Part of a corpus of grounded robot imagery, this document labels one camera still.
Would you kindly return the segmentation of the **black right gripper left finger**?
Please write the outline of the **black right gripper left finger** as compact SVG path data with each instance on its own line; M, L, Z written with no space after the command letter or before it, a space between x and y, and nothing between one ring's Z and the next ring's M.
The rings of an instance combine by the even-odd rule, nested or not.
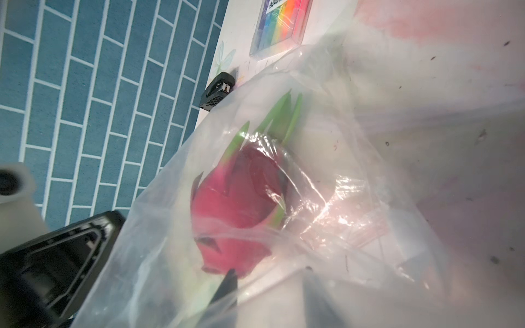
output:
M214 320L237 306L238 281L237 272L230 269L200 317L197 327L210 327Z

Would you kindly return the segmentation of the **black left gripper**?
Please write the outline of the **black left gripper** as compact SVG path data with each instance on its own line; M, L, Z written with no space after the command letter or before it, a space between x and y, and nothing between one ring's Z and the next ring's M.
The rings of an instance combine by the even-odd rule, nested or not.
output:
M100 213L1 254L1 326L70 327L125 217Z

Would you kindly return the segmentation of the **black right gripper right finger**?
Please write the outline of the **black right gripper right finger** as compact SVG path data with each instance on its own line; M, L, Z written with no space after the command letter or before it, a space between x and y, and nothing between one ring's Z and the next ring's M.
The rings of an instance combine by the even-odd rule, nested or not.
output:
M306 266L302 276L304 316L307 327L346 327L320 278L311 266Z

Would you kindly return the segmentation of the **clear zip-top bag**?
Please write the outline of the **clear zip-top bag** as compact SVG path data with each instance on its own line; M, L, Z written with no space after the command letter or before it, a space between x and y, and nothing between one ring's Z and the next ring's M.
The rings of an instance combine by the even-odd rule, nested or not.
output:
M355 104L341 35L234 90L132 203L73 326L435 326L446 252Z

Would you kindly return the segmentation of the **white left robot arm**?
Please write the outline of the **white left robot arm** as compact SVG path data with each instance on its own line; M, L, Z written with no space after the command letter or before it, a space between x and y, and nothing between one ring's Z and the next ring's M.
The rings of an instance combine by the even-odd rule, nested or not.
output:
M108 261L124 216L107 211L49 231L22 163L1 165L1 326L70 327Z

